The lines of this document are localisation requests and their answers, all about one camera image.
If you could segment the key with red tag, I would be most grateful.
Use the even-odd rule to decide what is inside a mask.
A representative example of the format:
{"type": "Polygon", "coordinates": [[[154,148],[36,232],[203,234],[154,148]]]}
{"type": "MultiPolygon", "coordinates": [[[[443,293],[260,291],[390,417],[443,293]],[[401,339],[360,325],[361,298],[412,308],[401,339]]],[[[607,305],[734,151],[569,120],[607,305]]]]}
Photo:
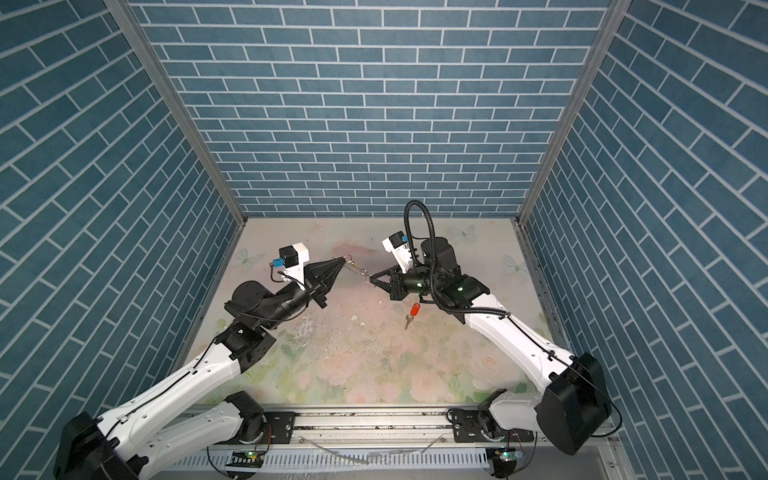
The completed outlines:
{"type": "Polygon", "coordinates": [[[419,303],[415,303],[408,314],[405,317],[405,329],[408,329],[415,317],[418,315],[419,310],[421,308],[421,305],[419,303]]]}

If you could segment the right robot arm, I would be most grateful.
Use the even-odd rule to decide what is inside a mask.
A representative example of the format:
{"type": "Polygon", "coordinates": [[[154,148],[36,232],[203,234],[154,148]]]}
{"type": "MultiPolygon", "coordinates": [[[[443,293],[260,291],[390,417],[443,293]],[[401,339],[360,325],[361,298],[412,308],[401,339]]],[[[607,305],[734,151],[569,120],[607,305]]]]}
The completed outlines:
{"type": "Polygon", "coordinates": [[[613,403],[594,356],[576,357],[519,320],[486,285],[462,273],[446,238],[423,241],[421,259],[401,231],[382,245],[396,264],[371,275],[371,284],[394,301],[410,294],[430,296],[441,311],[490,340],[534,384],[537,393],[529,400],[499,389],[479,404],[478,424],[488,439],[516,429],[540,432],[561,452],[573,455],[588,439],[599,437],[613,403]]]}

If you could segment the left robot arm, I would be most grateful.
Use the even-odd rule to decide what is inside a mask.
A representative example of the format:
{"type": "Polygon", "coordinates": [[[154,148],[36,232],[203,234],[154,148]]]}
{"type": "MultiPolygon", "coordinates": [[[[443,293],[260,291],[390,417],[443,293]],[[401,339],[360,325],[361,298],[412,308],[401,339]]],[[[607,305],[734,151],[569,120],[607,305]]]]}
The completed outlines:
{"type": "Polygon", "coordinates": [[[263,408],[245,391],[186,420],[178,417],[217,387],[259,362],[275,344],[272,330],[327,295],[346,263],[337,257],[299,262],[271,292],[258,281],[240,284],[225,304],[232,323],[202,354],[123,404],[91,416],[83,412],[62,430],[57,479],[150,479],[176,461],[226,440],[253,443],[267,434],[263,408]]]}

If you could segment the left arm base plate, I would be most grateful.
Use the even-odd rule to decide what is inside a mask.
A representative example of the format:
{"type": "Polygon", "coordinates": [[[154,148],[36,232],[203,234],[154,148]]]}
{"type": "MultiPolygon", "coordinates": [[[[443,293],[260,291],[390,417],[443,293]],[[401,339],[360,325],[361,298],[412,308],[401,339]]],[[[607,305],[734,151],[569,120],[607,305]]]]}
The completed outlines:
{"type": "Polygon", "coordinates": [[[219,444],[287,445],[291,442],[297,414],[293,411],[267,411],[240,423],[226,440],[219,444]]]}

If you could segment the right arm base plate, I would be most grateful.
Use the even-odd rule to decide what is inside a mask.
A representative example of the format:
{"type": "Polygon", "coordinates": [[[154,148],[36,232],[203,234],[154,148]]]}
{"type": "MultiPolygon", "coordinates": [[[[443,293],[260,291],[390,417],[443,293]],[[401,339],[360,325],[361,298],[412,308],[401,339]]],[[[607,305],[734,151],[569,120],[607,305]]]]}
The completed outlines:
{"type": "Polygon", "coordinates": [[[452,407],[446,410],[445,417],[452,427],[454,441],[457,443],[494,443],[507,440],[528,443],[534,440],[532,431],[505,430],[487,412],[452,407]]]}

